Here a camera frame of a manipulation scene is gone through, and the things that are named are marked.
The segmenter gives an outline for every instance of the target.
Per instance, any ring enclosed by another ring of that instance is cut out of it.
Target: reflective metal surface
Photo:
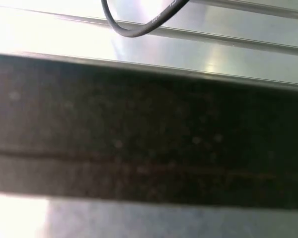
[[[127,39],[99,24],[4,8],[0,26],[0,53],[119,61],[298,84],[294,55],[152,35]]]
[[[114,17],[135,27],[168,0],[111,0]],[[0,54],[89,63],[131,63],[171,68],[218,79],[251,79],[298,84],[298,19],[277,16],[289,1],[266,2],[267,12],[235,9],[239,2],[193,0],[162,28],[138,39],[116,35],[100,0],[0,0]],[[291,3],[298,6],[298,0]]]
[[[112,0],[111,8],[119,21],[146,23],[168,6],[169,0]],[[48,0],[37,4],[33,1],[0,1],[0,5],[21,9],[46,11],[58,14],[105,19],[99,0],[83,2]],[[248,39],[298,47],[298,20],[280,18],[189,2],[164,27],[217,36]]]
[[[0,238],[298,238],[298,212],[0,194]]]

